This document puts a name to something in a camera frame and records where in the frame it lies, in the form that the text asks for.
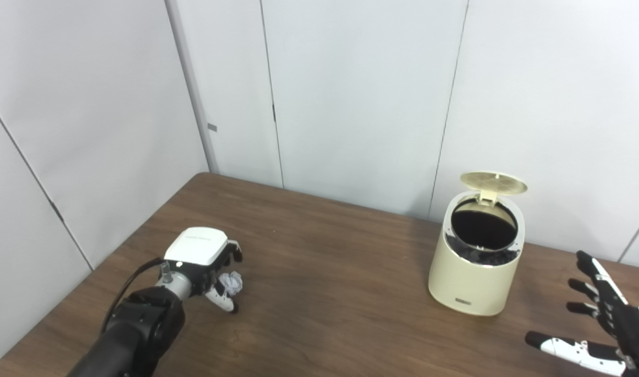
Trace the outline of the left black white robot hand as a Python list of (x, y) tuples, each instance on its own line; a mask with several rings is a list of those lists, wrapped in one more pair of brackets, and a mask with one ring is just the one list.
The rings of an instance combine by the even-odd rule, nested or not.
[(243, 262), (238, 241), (209, 227), (190, 227), (179, 234), (163, 257), (159, 286), (180, 301), (203, 296), (227, 313), (237, 313), (234, 296), (243, 289), (238, 272), (221, 273), (232, 262)]

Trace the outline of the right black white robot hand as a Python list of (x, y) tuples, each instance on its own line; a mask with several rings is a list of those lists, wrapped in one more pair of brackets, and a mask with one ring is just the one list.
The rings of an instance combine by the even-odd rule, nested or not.
[(574, 314), (587, 315), (616, 341), (616, 346), (554, 337), (529, 331), (525, 343), (579, 367), (613, 376), (639, 376), (639, 306), (631, 305), (603, 265), (585, 251), (576, 252), (576, 267), (591, 282), (569, 279), (574, 291), (585, 294), (590, 303), (568, 302)]

